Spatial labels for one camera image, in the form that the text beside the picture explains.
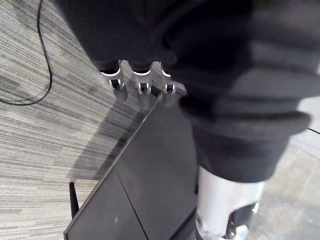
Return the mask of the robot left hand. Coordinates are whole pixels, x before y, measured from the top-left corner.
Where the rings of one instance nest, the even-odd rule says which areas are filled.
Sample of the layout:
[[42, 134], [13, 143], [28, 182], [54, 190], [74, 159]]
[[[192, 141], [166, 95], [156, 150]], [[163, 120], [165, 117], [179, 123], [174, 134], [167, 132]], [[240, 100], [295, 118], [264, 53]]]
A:
[[186, 88], [199, 167], [201, 240], [245, 238], [263, 184], [320, 94], [317, 0], [56, 0], [107, 78], [128, 61], [139, 79], [153, 62]]

